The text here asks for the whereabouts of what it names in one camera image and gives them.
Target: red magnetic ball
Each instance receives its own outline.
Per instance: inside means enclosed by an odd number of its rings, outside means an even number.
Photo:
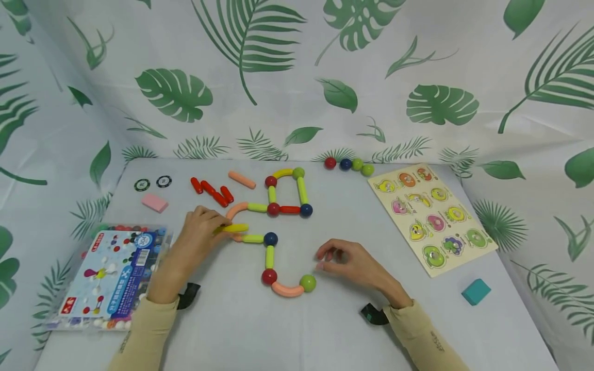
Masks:
[[[324,161],[324,165],[326,169],[333,169],[336,166],[336,159],[334,157],[328,157],[326,161]]]
[[[266,188],[272,186],[272,187],[276,187],[276,178],[274,176],[267,176],[266,180],[264,181],[264,184],[266,185]]]
[[[268,204],[268,208],[266,209],[266,211],[268,211],[268,215],[275,217],[280,213],[280,206],[276,202],[273,202],[271,204]]]
[[[274,269],[265,269],[264,272],[262,272],[262,282],[265,285],[272,285],[273,283],[276,282],[278,276],[276,274],[276,271]]]

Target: left hand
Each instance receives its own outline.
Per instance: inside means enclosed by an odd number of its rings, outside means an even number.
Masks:
[[[230,224],[229,219],[204,206],[187,213],[177,241],[153,274],[147,299],[155,304],[173,303],[194,270],[231,236],[227,232],[213,235],[214,230]]]

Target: green magnetic ball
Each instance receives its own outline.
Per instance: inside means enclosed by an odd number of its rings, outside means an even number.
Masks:
[[[354,158],[353,166],[351,167],[351,169],[358,172],[359,170],[361,170],[361,167],[363,167],[363,160],[361,160],[360,158]]]
[[[314,291],[315,284],[315,277],[311,274],[306,274],[305,276],[301,277],[301,281],[299,281],[299,285],[304,288],[306,293]]]
[[[305,170],[303,167],[296,167],[293,169],[293,179],[297,180],[299,177],[305,176]]]
[[[374,171],[375,171],[375,168],[373,167],[372,164],[363,165],[363,168],[361,168],[361,173],[364,176],[371,176]]]

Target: pink curved stick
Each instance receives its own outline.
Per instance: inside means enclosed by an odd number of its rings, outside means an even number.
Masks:
[[[226,218],[229,220],[233,220],[233,218],[235,218],[235,215],[243,210],[247,210],[248,209],[248,203],[247,202],[240,202],[237,205],[233,206],[232,208],[229,209],[229,211],[227,212]]]
[[[298,297],[305,292],[302,286],[286,287],[278,282],[272,284],[272,291],[284,297]]]

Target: wooden puzzle board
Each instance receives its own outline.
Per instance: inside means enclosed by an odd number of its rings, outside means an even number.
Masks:
[[[431,277],[497,249],[427,164],[370,178],[369,185]]]

